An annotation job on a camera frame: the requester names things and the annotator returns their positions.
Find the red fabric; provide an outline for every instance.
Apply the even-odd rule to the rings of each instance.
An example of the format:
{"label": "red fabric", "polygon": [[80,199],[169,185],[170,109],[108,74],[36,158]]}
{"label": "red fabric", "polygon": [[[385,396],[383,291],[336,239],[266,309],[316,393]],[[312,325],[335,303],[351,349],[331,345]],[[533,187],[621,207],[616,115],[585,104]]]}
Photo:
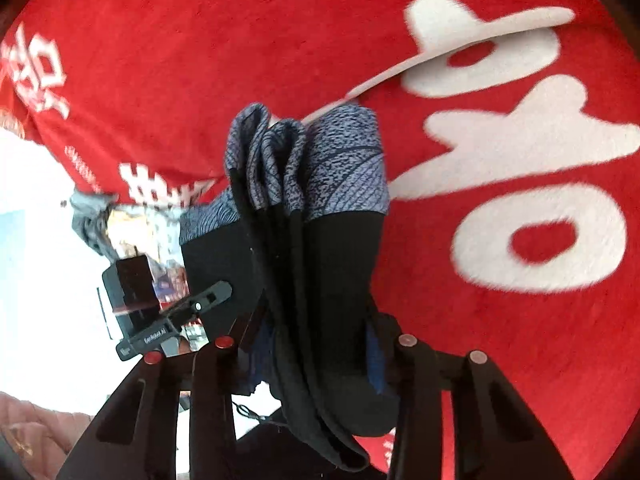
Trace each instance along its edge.
{"label": "red fabric", "polygon": [[[302,118],[417,54],[404,16],[413,1],[31,0],[5,41],[15,43],[20,23],[27,42],[35,34],[56,41],[66,82],[52,90],[70,113],[66,120],[56,110],[32,113],[33,131],[81,190],[99,187],[132,202],[120,164],[144,165],[151,178],[160,174],[175,188],[218,179],[228,124],[247,103],[262,101],[278,117]],[[546,6],[571,9],[575,18],[555,28],[558,58],[530,75],[437,98],[407,91],[398,76],[361,96],[378,114],[389,180],[452,150],[425,133],[427,118],[451,110],[509,114],[549,81],[584,86],[588,116],[640,123],[637,61],[597,0],[457,1],[486,22]],[[450,57],[447,66],[473,67],[498,49],[477,46]],[[553,125],[540,128],[548,132]],[[606,137],[602,142],[606,151]],[[532,142],[526,150],[535,154],[545,146]],[[476,146],[478,164],[484,149]],[[546,149],[554,159],[554,146]],[[467,155],[456,171],[475,164]],[[441,351],[490,354],[578,480],[594,478],[640,404],[637,166],[633,152],[394,200],[373,283],[380,308],[395,314],[405,331]],[[610,275],[567,290],[487,285],[464,275],[452,245],[472,212],[515,192],[576,183],[602,190],[624,218],[625,253]],[[511,245],[523,261],[543,265],[581,235],[532,227],[514,234]],[[384,468],[382,441],[366,446]]]}
{"label": "red fabric", "polygon": [[0,120],[2,127],[26,140],[42,143],[29,109],[15,94],[12,82],[0,70]]}

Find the gray cloth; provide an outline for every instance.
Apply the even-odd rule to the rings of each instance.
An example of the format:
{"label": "gray cloth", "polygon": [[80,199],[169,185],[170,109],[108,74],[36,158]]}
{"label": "gray cloth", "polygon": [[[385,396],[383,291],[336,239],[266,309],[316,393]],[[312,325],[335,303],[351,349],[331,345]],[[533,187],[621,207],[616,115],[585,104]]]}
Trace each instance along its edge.
{"label": "gray cloth", "polygon": [[105,256],[111,263],[119,258],[106,235],[107,220],[111,212],[110,206],[117,199],[117,195],[89,195],[77,189],[69,199],[74,210],[71,228],[88,247],[100,256]]}
{"label": "gray cloth", "polygon": [[[256,210],[284,203],[287,213],[302,210],[305,221],[343,211],[388,212],[382,142],[372,110],[343,105],[308,130],[292,119],[269,127],[270,118],[261,104],[242,110],[231,124],[225,153],[225,171],[246,175]],[[182,216],[180,244],[239,218],[227,188]]]}

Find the black bracket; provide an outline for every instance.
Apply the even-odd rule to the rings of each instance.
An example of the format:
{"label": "black bracket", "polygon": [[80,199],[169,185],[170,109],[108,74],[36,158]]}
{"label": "black bracket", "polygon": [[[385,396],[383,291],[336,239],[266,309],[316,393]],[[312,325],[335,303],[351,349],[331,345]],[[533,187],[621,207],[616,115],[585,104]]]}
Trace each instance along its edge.
{"label": "black bracket", "polygon": [[217,282],[200,294],[182,298],[171,308],[160,313],[150,326],[131,338],[124,338],[116,345],[121,361],[158,348],[164,341],[180,334],[182,326],[201,314],[224,303],[231,297],[232,287],[227,282]]}
{"label": "black bracket", "polygon": [[390,480],[442,477],[443,390],[451,391],[456,480],[573,480],[544,427],[484,352],[453,356],[402,335],[396,356],[404,373]]}

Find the screw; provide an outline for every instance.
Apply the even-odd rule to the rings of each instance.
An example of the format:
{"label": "screw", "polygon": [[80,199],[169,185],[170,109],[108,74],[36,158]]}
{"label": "screw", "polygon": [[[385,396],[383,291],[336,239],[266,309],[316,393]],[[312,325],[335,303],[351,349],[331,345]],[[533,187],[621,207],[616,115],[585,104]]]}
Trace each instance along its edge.
{"label": "screw", "polygon": [[411,335],[411,334],[402,334],[399,338],[398,338],[398,342],[400,343],[401,346],[407,346],[407,347],[412,347],[412,346],[416,346],[418,344],[418,339],[415,335]]}
{"label": "screw", "polygon": [[158,350],[153,350],[151,352],[146,353],[143,359],[145,360],[145,363],[148,365],[157,365],[162,362],[163,358],[164,356],[162,355],[162,352],[159,352]]}
{"label": "screw", "polygon": [[220,348],[221,350],[225,350],[227,348],[231,348],[235,344],[236,344],[236,342],[229,335],[222,335],[219,338],[217,338],[216,341],[215,341],[216,347]]}
{"label": "screw", "polygon": [[471,359],[471,362],[476,363],[477,365],[483,365],[489,360],[486,354],[479,350],[474,350],[473,352],[471,352],[471,354],[469,354],[469,359]]}

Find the red cloth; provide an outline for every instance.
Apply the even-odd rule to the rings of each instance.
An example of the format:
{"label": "red cloth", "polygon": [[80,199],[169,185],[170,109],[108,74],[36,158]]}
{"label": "red cloth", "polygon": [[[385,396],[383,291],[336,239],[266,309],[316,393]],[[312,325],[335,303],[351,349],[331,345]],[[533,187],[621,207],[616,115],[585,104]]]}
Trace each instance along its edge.
{"label": "red cloth", "polygon": [[27,136],[122,202],[164,182],[197,200],[251,101],[302,118],[419,52],[500,35],[360,96],[396,198],[375,297],[438,350],[489,353],[578,480],[607,461],[640,404],[640,71],[597,0],[31,0],[6,54],[21,23],[66,75],[31,94]]}

